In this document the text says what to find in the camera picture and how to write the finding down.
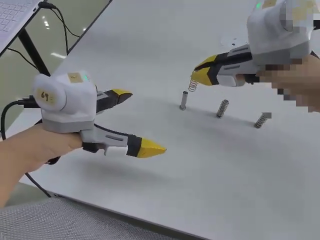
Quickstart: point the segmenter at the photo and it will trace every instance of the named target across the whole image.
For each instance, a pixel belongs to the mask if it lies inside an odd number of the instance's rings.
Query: metal pin
[[[268,119],[271,119],[271,112],[263,112],[261,117],[254,124],[254,127],[260,129]]]
[[[223,117],[223,115],[225,114],[225,111],[227,110],[228,105],[229,105],[229,101],[226,100],[226,99],[221,102],[221,105],[220,105],[220,107],[219,107],[219,110],[218,110],[218,112],[216,113],[216,117],[217,117],[218,119],[220,119],[220,118]]]
[[[181,105],[180,105],[180,109],[182,111],[186,110],[187,98],[188,98],[188,92],[187,91],[183,91]]]

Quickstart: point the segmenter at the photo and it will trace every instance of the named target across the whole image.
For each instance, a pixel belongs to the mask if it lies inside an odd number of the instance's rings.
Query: human hand
[[[5,140],[7,148],[15,153],[16,164],[26,173],[33,172],[48,160],[63,156],[82,147],[78,133],[55,133],[34,125]]]

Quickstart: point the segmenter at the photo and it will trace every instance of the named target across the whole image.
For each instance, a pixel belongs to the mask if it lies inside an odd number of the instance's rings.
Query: laptop keyboard
[[[0,33],[9,32],[34,2],[35,0],[0,0]]]

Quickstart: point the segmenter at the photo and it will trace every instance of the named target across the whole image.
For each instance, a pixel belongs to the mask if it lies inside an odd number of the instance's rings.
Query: metal spring
[[[221,105],[220,105],[220,107],[219,107],[219,110],[218,110],[218,112],[216,113],[216,117],[217,117],[217,118],[220,119],[220,118],[223,117],[223,115],[225,114],[225,111],[227,110],[228,105],[229,105],[229,101],[226,100],[226,99],[221,102]]]
[[[261,117],[258,119],[258,121],[256,121],[256,123],[254,124],[254,126],[257,128],[257,129],[260,129],[263,124],[266,123],[266,121],[268,120],[268,118],[262,114]]]
[[[194,92],[197,89],[198,83],[195,80],[190,79],[190,84],[188,90]]]

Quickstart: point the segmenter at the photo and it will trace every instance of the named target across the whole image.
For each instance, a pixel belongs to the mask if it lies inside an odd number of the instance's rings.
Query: sticker
[[[78,72],[68,73],[68,77],[69,77],[70,83],[72,83],[72,84],[79,84],[79,83],[84,82],[80,73],[78,73]]]
[[[37,99],[42,101],[43,103],[49,105],[55,105],[56,103],[56,96],[53,93],[43,90],[41,88],[38,88],[36,90],[36,96]]]
[[[276,3],[277,3],[277,0],[265,0],[262,5],[262,9],[274,7]]]
[[[308,15],[319,12],[318,6],[314,0],[300,1],[300,6],[292,9],[293,22],[305,21]]]

